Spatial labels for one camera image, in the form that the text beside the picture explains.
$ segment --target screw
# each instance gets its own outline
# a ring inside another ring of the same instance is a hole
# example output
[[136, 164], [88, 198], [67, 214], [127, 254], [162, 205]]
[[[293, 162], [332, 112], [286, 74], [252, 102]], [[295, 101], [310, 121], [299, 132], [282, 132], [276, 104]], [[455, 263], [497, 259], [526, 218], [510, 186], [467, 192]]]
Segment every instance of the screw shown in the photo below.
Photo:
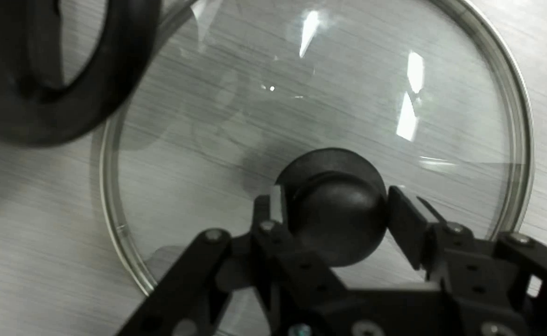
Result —
[[310, 328], [310, 325], [293, 325], [287, 330], [287, 336], [312, 336], [312, 328]]
[[455, 222], [448, 222], [446, 228], [457, 235], [461, 235], [465, 231], [465, 228]]
[[218, 241], [218, 239], [222, 239], [222, 229], [207, 229], [205, 231], [205, 239], [209, 239], [209, 241]]
[[517, 244], [528, 244], [532, 239], [528, 235], [523, 235], [519, 231], [511, 231], [510, 237], [517, 242]]
[[482, 323], [482, 336], [517, 336], [510, 326], [500, 323]]
[[263, 229], [263, 231], [273, 231], [274, 229], [274, 226], [276, 226], [276, 222], [273, 222], [273, 220], [263, 220], [261, 224], [259, 224], [259, 228]]
[[351, 325], [351, 336], [385, 336], [385, 330], [377, 323], [362, 319]]

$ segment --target countertop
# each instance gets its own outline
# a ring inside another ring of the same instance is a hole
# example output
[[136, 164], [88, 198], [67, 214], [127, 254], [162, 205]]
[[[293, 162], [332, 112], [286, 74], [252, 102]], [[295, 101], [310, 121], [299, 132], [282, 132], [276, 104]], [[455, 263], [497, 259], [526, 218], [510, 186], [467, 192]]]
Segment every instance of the countertop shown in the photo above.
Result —
[[[510, 46], [528, 88], [536, 172], [521, 231], [547, 242], [547, 2], [474, 4]], [[69, 22], [73, 35], [91, 41], [101, 17], [95, 7], [69, 7], [78, 13]], [[91, 142], [90, 134], [52, 149], [0, 144], [2, 336], [114, 334], [142, 300], [97, 207]]]

